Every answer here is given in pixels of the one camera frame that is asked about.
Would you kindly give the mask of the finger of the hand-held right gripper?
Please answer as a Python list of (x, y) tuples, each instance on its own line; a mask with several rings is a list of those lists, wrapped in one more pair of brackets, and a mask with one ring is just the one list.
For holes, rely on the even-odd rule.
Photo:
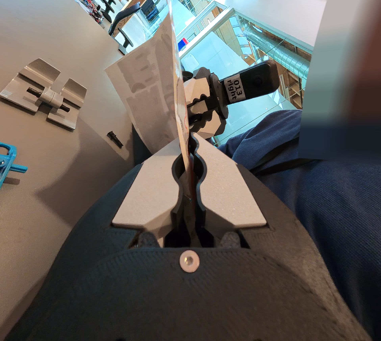
[(210, 97), (210, 86), (208, 79), (206, 77), (189, 79), (184, 82), (184, 91), (186, 106), (191, 107), (194, 104)]
[(189, 131), (200, 136), (222, 134), (226, 127), (226, 119), (216, 110), (188, 108)]

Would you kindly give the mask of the light blue brick tool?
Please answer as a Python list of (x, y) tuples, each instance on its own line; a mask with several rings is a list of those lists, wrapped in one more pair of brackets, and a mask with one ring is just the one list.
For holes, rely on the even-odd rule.
[(2, 188), (2, 185), (10, 171), (26, 173), (28, 167), (14, 163), (17, 156), (17, 148), (15, 146), (6, 143), (0, 143), (0, 148), (3, 148), (7, 151), (6, 154), (0, 155), (0, 188)]

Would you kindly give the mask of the white sticker sheet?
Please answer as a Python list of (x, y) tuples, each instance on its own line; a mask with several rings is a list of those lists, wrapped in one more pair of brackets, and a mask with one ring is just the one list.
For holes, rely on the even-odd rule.
[(152, 38), (105, 70), (138, 136), (151, 154), (179, 139), (186, 189), (196, 203), (189, 120), (173, 18), (172, 0)]

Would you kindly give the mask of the black office chair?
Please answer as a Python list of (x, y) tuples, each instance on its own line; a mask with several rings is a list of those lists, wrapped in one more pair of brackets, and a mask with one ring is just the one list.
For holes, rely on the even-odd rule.
[(119, 27), (119, 24), (126, 19), (129, 19), (133, 14), (137, 13), (139, 10), (141, 10), (140, 2), (137, 2), (130, 7), (121, 10), (113, 20), (109, 30), (108, 34), (110, 36), (113, 36), (116, 30), (124, 37), (124, 43), (119, 44), (119, 51), (123, 54), (126, 54), (126, 49), (128, 46), (134, 47), (134, 44), (132, 43), (131, 39), (128, 37), (128, 35), (123, 31), (122, 26)]

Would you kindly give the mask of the silver air duct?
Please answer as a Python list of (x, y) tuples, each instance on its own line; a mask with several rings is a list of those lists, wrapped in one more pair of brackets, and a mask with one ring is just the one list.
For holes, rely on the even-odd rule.
[(245, 37), (257, 46), (265, 55), (278, 62), (298, 78), (307, 79), (310, 62), (282, 45), (260, 33), (257, 28), (241, 16), (237, 18), (238, 24)]

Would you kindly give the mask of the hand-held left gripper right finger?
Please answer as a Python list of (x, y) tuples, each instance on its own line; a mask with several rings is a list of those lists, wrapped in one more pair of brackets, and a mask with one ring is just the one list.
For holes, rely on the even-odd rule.
[(220, 239), (227, 232), (266, 226), (238, 165), (197, 133), (191, 133), (191, 150), (201, 226)]

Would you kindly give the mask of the black toy axle pin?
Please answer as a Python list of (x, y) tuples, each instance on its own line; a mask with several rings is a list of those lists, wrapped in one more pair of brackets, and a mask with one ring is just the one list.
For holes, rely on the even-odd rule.
[(117, 138), (116, 134), (113, 131), (107, 133), (107, 137), (114, 142), (117, 147), (120, 149), (123, 147), (123, 143)]

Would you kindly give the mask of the grey toy plate assembly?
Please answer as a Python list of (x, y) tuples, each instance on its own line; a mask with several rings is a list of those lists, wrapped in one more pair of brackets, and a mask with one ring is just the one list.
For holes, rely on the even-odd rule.
[(41, 58), (22, 68), (1, 91), (1, 98), (36, 113), (44, 104), (50, 108), (47, 119), (75, 130), (87, 89), (69, 78), (62, 89), (52, 89), (60, 71)]

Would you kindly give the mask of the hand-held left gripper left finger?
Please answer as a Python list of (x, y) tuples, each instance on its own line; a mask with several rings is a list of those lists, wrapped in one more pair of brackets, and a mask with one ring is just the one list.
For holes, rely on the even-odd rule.
[(189, 238), (185, 201), (190, 185), (179, 138), (145, 160), (129, 188), (112, 224), (123, 229), (151, 232), (157, 239)]

